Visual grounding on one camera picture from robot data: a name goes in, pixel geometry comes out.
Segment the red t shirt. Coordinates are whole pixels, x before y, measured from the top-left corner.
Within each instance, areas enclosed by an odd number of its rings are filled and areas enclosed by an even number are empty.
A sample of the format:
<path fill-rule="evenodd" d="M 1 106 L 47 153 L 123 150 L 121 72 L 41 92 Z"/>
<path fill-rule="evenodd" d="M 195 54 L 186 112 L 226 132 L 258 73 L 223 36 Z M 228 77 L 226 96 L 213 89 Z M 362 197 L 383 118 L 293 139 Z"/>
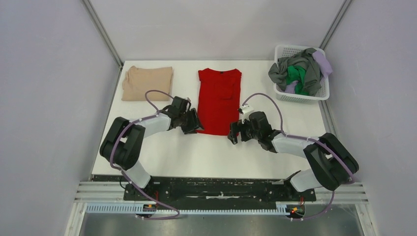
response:
<path fill-rule="evenodd" d="M 239 118 L 242 73 L 237 70 L 198 71 L 200 90 L 197 114 L 203 126 L 200 134 L 227 136 L 230 124 Z"/>

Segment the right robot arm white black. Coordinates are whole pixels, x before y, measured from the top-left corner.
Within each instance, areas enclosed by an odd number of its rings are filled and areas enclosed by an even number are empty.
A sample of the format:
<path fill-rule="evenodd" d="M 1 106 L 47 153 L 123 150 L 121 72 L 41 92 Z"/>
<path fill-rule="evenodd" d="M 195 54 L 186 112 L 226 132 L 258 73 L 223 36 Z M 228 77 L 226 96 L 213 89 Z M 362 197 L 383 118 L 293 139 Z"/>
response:
<path fill-rule="evenodd" d="M 350 183 L 359 170 L 358 162 L 333 134 L 325 133 L 318 138 L 285 135 L 272 128 L 264 112 L 253 112 L 246 119 L 232 123 L 228 139 L 234 145 L 238 141 L 256 140 L 266 151 L 305 158 L 310 168 L 285 180 L 288 184 L 284 195 L 291 201 L 298 200 L 309 189 L 323 187 L 334 191 Z"/>

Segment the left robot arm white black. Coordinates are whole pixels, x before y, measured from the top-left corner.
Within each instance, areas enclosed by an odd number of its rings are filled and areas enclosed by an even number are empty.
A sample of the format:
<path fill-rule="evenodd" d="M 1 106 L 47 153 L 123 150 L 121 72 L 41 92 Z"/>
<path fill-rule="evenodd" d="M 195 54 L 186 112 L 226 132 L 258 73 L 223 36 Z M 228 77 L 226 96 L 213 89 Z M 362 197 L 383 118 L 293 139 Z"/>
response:
<path fill-rule="evenodd" d="M 157 109 L 151 116 L 132 121 L 115 118 L 101 143 L 99 154 L 136 186 L 138 197 L 149 200 L 154 196 L 154 186 L 149 184 L 151 175 L 139 161 L 143 141 L 151 135 L 177 127 L 185 135 L 204 130 L 196 109 L 191 108 L 191 102 L 178 96 L 170 105 Z"/>

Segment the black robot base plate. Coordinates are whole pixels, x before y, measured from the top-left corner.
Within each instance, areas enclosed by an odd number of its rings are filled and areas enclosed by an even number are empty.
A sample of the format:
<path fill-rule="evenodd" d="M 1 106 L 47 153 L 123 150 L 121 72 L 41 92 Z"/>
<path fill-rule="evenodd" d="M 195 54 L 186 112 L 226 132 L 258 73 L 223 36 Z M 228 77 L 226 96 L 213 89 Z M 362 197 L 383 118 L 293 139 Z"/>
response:
<path fill-rule="evenodd" d="M 258 210 L 276 202 L 316 201 L 315 191 L 297 192 L 279 179 L 151 177 L 143 191 L 158 200 L 158 209 Z"/>

